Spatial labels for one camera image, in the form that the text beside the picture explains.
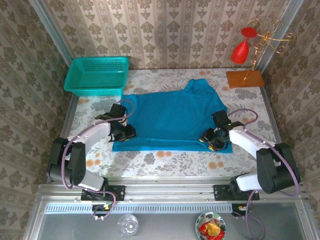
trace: blue shirt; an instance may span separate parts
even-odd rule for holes
[[[128,118],[137,137],[115,142],[112,150],[121,151],[211,151],[199,137],[208,128],[215,129],[212,114],[227,108],[205,79],[190,80],[178,91],[142,95],[122,95],[133,102],[135,112]],[[131,112],[129,102],[122,102]],[[220,153],[232,153],[231,144]]]

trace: wall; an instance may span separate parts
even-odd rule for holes
[[[304,0],[291,27],[297,41],[274,55],[264,79],[282,139],[292,148],[320,223],[320,1]]]
[[[22,239],[70,100],[67,66],[28,1],[0,0],[0,239]]]
[[[280,19],[289,2],[42,1],[74,58],[129,56],[131,69],[235,67],[230,57],[244,40],[241,29],[253,17]]]

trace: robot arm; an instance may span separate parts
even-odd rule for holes
[[[292,176],[281,159],[268,146],[246,133],[249,131],[244,130],[241,122],[231,122],[224,110],[215,112],[212,118],[218,130],[209,128],[202,134],[200,141],[207,142],[209,149],[213,151],[225,149],[231,142],[256,159],[257,173],[246,173],[231,179],[230,188],[234,196],[250,190],[263,190],[272,194],[294,185]],[[286,159],[299,183],[300,175],[291,148],[284,142],[265,142]]]
[[[102,123],[105,120],[121,118],[125,115],[125,112],[126,108],[124,106],[113,104],[110,112],[97,116],[92,123],[93,127],[72,143],[67,152],[69,160],[65,161],[64,167],[68,184],[94,191],[108,190],[107,178],[86,169],[86,155],[94,144],[106,136],[111,137],[109,142],[124,142],[137,136],[136,130],[130,124],[124,126],[115,120]],[[66,145],[74,137],[58,137],[54,140],[47,166],[47,175],[51,179],[61,181],[62,155]]]

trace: wooden base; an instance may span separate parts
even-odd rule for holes
[[[259,70],[250,70],[248,75],[246,76],[247,73],[248,71],[227,71],[226,77],[228,79],[229,87],[233,89],[263,87],[265,85],[265,81],[262,78]]]

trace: cable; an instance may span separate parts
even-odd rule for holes
[[[249,122],[246,122],[244,125],[243,125],[243,130],[246,134],[248,134],[250,137],[254,138],[255,140],[261,142],[262,144],[266,145],[267,147],[269,147],[279,158],[280,160],[283,162],[283,164],[286,166],[286,168],[288,169],[292,179],[293,179],[293,182],[294,182],[294,185],[295,185],[295,194],[289,194],[289,193],[286,193],[286,192],[283,192],[283,191],[280,191],[281,193],[285,194],[286,196],[289,196],[289,197],[298,197],[300,195],[300,188],[299,188],[299,183],[298,183],[298,180],[297,180],[297,177],[294,173],[294,171],[292,170],[292,168],[290,167],[289,163],[286,161],[286,159],[271,145],[269,144],[268,142],[266,142],[265,140],[261,139],[260,137],[254,135],[253,133],[249,132],[247,129],[246,129],[246,126],[248,124],[251,124],[251,123],[254,123],[257,119],[258,119],[258,113],[255,112],[254,110],[251,110],[251,109],[248,109],[248,108],[241,108],[241,109],[237,109],[237,110],[234,110],[232,112],[230,112],[228,114],[228,117],[236,112],[239,112],[239,111],[249,111],[249,112],[252,112],[255,114],[255,119],[249,121]],[[254,240],[264,240],[265,237],[266,237],[266,228],[265,226],[263,225],[263,223],[257,219],[256,217],[253,217],[253,216],[248,216],[249,214],[249,206],[250,206],[250,201],[252,201],[252,198],[255,194],[255,192],[257,192],[257,190],[253,190],[247,203],[246,203],[246,208],[245,208],[245,224],[246,224],[246,228],[248,229],[250,235],[253,237]],[[248,219],[253,219],[255,220],[256,222],[259,223],[259,225],[261,226],[261,228],[263,229],[263,236],[262,238],[258,239],[256,238],[253,233],[251,232],[250,230],[250,227],[249,227],[249,222],[248,222]]]
[[[105,212],[106,208],[104,207],[104,205],[101,205],[101,207],[96,207],[96,208],[92,208],[93,213],[91,213],[91,215],[95,218],[95,220],[98,220],[99,216],[97,215],[98,211],[102,211]],[[100,217],[100,219],[103,221],[105,219],[107,214],[104,214],[103,216]]]
[[[67,156],[67,152],[68,152],[68,149],[69,147],[71,146],[71,144],[78,138],[80,138],[82,135],[84,135],[87,131],[89,131],[90,129],[96,127],[96,126],[99,126],[101,124],[105,124],[105,123],[108,123],[108,122],[111,122],[111,121],[119,121],[119,120],[122,120],[122,119],[127,119],[129,118],[134,112],[135,112],[135,105],[132,101],[130,100],[127,100],[127,99],[122,99],[120,101],[118,101],[117,103],[121,103],[121,102],[129,102],[131,105],[132,105],[132,111],[126,115],[126,116],[123,116],[123,117],[116,117],[116,118],[112,118],[112,119],[107,119],[107,120],[103,120],[103,121],[100,121],[98,123],[93,123],[92,125],[88,126],[87,128],[85,128],[84,130],[82,130],[78,135],[76,135],[74,138],[72,138],[71,140],[69,140],[69,142],[67,143],[67,145],[65,146],[64,148],[64,151],[63,151],[63,154],[62,154],[62,159],[61,159],[61,176],[62,176],[62,183],[64,185],[64,187],[66,189],[72,189],[74,186],[73,184],[71,183],[71,186],[68,185],[67,181],[66,181],[66,173],[65,173],[65,165],[66,165],[66,156]],[[110,211],[104,215],[101,219],[103,218],[106,218],[114,209],[115,207],[115,204],[116,204],[116,195],[111,192],[111,191],[96,191],[96,190],[93,190],[93,189],[87,189],[85,187],[81,187],[81,186],[76,186],[78,188],[81,188],[81,189],[84,189],[88,192],[91,192],[91,193],[96,193],[96,194],[110,194],[112,197],[113,197],[113,202],[112,202],[112,207],[110,209]]]
[[[246,122],[244,125],[243,125],[243,130],[246,134],[248,134],[250,137],[254,138],[255,140],[261,142],[262,144],[266,145],[267,147],[269,147],[277,156],[278,158],[280,158],[280,160],[283,162],[283,164],[286,166],[286,168],[288,169],[291,177],[292,177],[292,180],[294,182],[294,185],[295,185],[295,194],[289,194],[289,193],[286,193],[286,192],[283,192],[283,191],[280,191],[281,193],[285,194],[286,196],[289,196],[289,197],[298,197],[300,195],[300,188],[299,188],[299,183],[298,183],[298,180],[297,180],[297,177],[294,173],[294,171],[292,170],[292,168],[290,167],[289,163],[287,162],[287,160],[271,145],[269,144],[268,142],[266,142],[265,140],[261,139],[260,137],[254,135],[253,133],[249,132],[247,129],[246,129],[246,126],[248,124],[251,124],[253,122],[255,122],[257,119],[258,119],[258,113],[251,110],[251,109],[248,109],[248,108],[241,108],[241,109],[237,109],[235,111],[232,111],[231,113],[228,114],[228,116],[236,113],[236,112],[239,112],[239,111],[249,111],[249,112],[252,112],[255,114],[255,119],[254,120],[251,120],[249,122]]]
[[[128,115],[128,109],[125,109],[125,114]],[[127,119],[125,118],[123,121],[120,121],[120,124],[123,124],[125,121],[127,121]]]
[[[249,215],[248,215],[248,214],[249,214],[250,201],[251,201],[251,199],[254,197],[254,194],[255,194],[256,191],[257,191],[257,190],[253,190],[253,191],[252,191],[252,193],[251,193],[250,196],[249,196],[248,201],[246,202],[246,207],[245,207],[245,224],[246,224],[246,228],[248,229],[249,233],[251,234],[251,236],[253,237],[254,240],[263,240],[263,239],[265,239],[265,237],[266,237],[266,228],[265,228],[264,224],[263,224],[258,218],[254,217],[254,216],[249,216]],[[252,231],[251,231],[251,229],[250,229],[250,227],[249,227],[248,219],[253,219],[253,220],[255,220],[258,224],[260,224],[260,226],[261,226],[261,228],[262,228],[262,230],[263,230],[263,236],[262,236],[262,238],[259,239],[259,238],[256,238],[256,237],[254,236],[254,234],[252,233]]]
[[[107,209],[105,208],[105,204],[99,204],[99,205],[94,205],[92,207],[92,210],[93,210],[93,213],[91,213],[91,215],[95,218],[95,219],[98,219],[98,216],[97,216],[97,212],[98,211],[103,211],[105,212]]]

